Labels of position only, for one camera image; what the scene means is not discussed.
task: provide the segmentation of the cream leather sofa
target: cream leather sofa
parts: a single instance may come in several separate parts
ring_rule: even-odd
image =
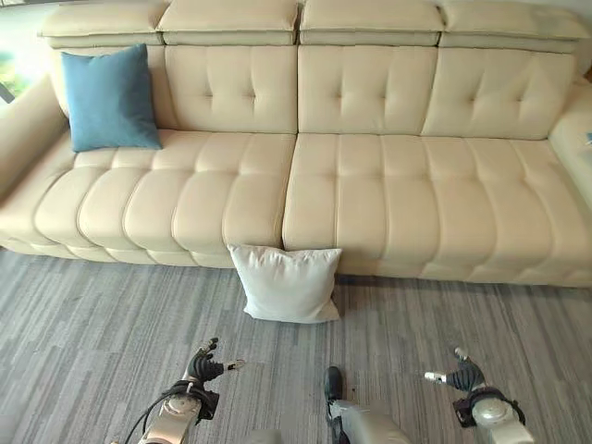
[[[63,6],[42,34],[51,79],[0,117],[9,250],[227,267],[227,243],[338,246],[343,273],[592,284],[587,34],[563,10],[174,0]],[[164,149],[72,153],[59,53],[134,43]]]

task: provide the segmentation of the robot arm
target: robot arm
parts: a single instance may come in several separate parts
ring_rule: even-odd
[[[457,348],[454,354],[460,367],[457,371],[448,374],[426,372],[425,379],[468,393],[467,398],[453,403],[461,426],[477,426],[492,444],[534,443],[518,402],[510,401],[498,389],[488,387],[483,372],[466,352]]]
[[[124,444],[130,443],[133,431],[142,419],[143,435],[138,444],[183,444],[193,423],[197,424],[203,419],[209,420],[214,417],[219,395],[207,391],[204,383],[244,364],[242,360],[229,364],[212,362],[214,355],[210,352],[217,347],[217,342],[217,338],[211,339],[193,355],[183,378],[142,413]],[[160,402],[162,406],[158,415],[147,426],[150,412]]]

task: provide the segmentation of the backrest cushion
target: backrest cushion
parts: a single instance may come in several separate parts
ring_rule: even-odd
[[[301,46],[301,132],[419,134],[437,48]]]
[[[96,56],[121,47],[53,51],[52,81],[68,114],[60,51]],[[295,133],[295,46],[148,46],[156,126],[171,130]]]
[[[573,55],[439,48],[426,136],[544,139],[574,75]]]

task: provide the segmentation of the wire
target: wire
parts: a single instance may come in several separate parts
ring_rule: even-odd
[[[148,414],[152,411],[152,409],[155,407],[156,404],[158,404],[158,402],[165,400],[166,398],[168,398],[170,396],[170,394],[164,393],[162,396],[160,396],[156,401],[154,401],[150,407],[148,407],[146,410],[144,410],[144,412],[140,415],[140,417],[138,418],[138,421],[136,421],[136,423],[133,425],[133,427],[131,428],[131,430],[128,433],[128,436],[126,437],[126,440],[124,441],[123,444],[129,444],[130,443],[130,439],[131,436],[133,435],[134,430],[136,429],[136,427],[138,427],[138,424],[140,423],[140,421],[143,419],[143,417],[148,417]]]

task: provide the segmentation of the gray striped carpet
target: gray striped carpet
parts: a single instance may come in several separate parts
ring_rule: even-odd
[[[216,418],[190,443],[235,443],[256,428],[327,443],[322,374],[392,416],[416,443],[474,442],[456,424],[449,370],[464,344],[517,398],[538,442],[592,442],[590,290],[339,277],[343,318],[298,326],[252,320],[232,270],[92,264],[0,251],[0,442],[109,443],[175,382],[204,339],[220,360]]]

